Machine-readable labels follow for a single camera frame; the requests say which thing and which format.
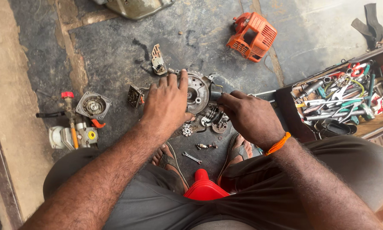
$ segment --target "hairy forearm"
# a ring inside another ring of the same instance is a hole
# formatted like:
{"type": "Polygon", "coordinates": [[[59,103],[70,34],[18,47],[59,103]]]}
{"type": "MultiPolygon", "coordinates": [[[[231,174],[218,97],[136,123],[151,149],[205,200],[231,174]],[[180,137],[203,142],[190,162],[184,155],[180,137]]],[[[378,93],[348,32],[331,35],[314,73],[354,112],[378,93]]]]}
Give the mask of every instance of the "hairy forearm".
{"type": "Polygon", "coordinates": [[[168,138],[152,126],[137,123],[68,179],[21,229],[101,229],[123,189],[168,138]]]}
{"type": "Polygon", "coordinates": [[[368,206],[294,138],[271,156],[291,178],[316,229],[383,229],[368,206]]]}

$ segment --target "orange thread bracelet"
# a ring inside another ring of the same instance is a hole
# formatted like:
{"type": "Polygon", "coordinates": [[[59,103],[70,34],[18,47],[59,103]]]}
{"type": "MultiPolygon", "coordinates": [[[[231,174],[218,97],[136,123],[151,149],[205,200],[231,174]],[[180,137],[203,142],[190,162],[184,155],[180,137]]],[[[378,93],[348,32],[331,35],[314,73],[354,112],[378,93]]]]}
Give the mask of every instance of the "orange thread bracelet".
{"type": "Polygon", "coordinates": [[[287,141],[287,139],[291,136],[291,133],[289,132],[286,132],[285,133],[285,137],[283,137],[280,141],[278,141],[276,144],[274,144],[267,152],[266,152],[266,156],[268,156],[269,154],[272,154],[273,152],[279,150],[280,148],[282,148],[282,146],[284,146],[285,142],[287,141]]]}

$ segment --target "foot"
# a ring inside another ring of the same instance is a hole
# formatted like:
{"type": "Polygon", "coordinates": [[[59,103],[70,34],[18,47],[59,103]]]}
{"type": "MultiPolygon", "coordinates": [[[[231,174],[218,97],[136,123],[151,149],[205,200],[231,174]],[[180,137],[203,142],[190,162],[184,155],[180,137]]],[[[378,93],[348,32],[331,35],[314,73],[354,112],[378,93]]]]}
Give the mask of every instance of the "foot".
{"type": "MultiPolygon", "coordinates": [[[[238,137],[236,138],[236,143],[234,144],[232,150],[240,147],[242,144],[244,144],[244,149],[247,152],[248,158],[251,158],[252,157],[252,145],[250,142],[246,141],[241,134],[239,134],[238,137]]],[[[225,167],[225,170],[227,170],[227,168],[230,165],[237,164],[238,162],[241,162],[241,161],[243,161],[243,157],[240,155],[236,156],[234,159],[230,160],[228,165],[225,167]]],[[[219,179],[217,180],[217,184],[219,186],[220,186],[220,182],[221,182],[221,175],[220,175],[219,179]]]]}
{"type": "MultiPolygon", "coordinates": [[[[152,165],[159,166],[160,159],[162,158],[163,153],[166,154],[166,155],[168,155],[169,157],[172,157],[172,158],[173,158],[173,154],[170,152],[169,147],[167,146],[167,144],[163,144],[163,145],[156,151],[155,155],[152,157],[152,162],[151,162],[151,164],[152,164],[152,165]]],[[[187,188],[186,184],[184,183],[182,177],[180,176],[179,171],[177,171],[177,169],[176,169],[175,167],[173,167],[172,165],[169,165],[169,164],[165,165],[165,166],[164,166],[164,169],[165,169],[165,170],[173,170],[173,171],[175,171],[175,172],[179,175],[180,179],[181,179],[182,182],[183,182],[184,192],[187,192],[188,188],[187,188]]]]}

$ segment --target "wooden toolbox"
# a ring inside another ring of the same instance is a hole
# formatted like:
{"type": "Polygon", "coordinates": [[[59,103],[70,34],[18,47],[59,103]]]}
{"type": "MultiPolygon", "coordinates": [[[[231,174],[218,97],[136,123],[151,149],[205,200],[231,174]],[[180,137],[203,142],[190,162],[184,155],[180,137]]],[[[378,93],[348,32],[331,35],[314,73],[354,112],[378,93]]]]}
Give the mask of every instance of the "wooden toolbox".
{"type": "MultiPolygon", "coordinates": [[[[313,132],[306,124],[304,124],[300,117],[300,109],[295,106],[294,98],[291,95],[293,86],[297,86],[300,83],[305,83],[317,79],[321,76],[328,75],[329,73],[336,72],[338,69],[346,67],[350,63],[362,63],[368,60],[375,60],[378,65],[383,65],[383,48],[371,51],[359,57],[353,58],[348,61],[344,61],[340,64],[331,66],[324,71],[321,71],[317,74],[309,76],[308,78],[293,83],[289,86],[280,88],[275,93],[275,100],[278,104],[278,107],[281,110],[281,114],[285,119],[289,132],[300,142],[308,142],[312,140],[319,139],[317,133],[313,132]]],[[[354,136],[370,139],[375,136],[378,136],[383,133],[383,113],[377,115],[371,121],[361,120],[360,124],[357,126],[357,132],[353,134],[354,136]]]]}

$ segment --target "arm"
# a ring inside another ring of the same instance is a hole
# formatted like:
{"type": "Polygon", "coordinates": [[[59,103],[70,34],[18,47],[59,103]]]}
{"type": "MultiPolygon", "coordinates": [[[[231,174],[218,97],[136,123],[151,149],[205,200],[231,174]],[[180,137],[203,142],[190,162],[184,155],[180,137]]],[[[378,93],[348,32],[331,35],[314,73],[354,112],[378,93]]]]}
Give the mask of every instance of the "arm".
{"type": "MultiPolygon", "coordinates": [[[[261,149],[270,149],[285,135],[267,101],[233,91],[218,102],[234,128],[261,149]]],[[[368,206],[296,139],[289,138],[269,157],[290,177],[315,229],[383,229],[368,206]]]]}
{"type": "Polygon", "coordinates": [[[152,84],[142,119],[80,169],[20,229],[101,229],[124,188],[147,159],[185,121],[188,78],[182,70],[152,84]]]}

